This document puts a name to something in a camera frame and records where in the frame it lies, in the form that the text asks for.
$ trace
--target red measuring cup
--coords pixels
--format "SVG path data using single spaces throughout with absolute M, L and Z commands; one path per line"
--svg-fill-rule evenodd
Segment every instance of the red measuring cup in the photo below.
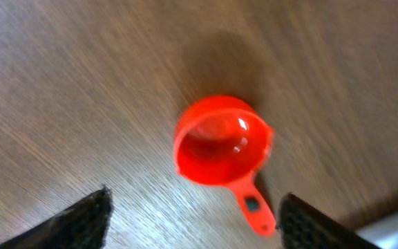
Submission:
M 252 229 L 268 237 L 276 219 L 253 181 L 269 156 L 273 137 L 274 130 L 247 103 L 213 96 L 181 115 L 174 161 L 179 175 L 190 181 L 230 189 Z

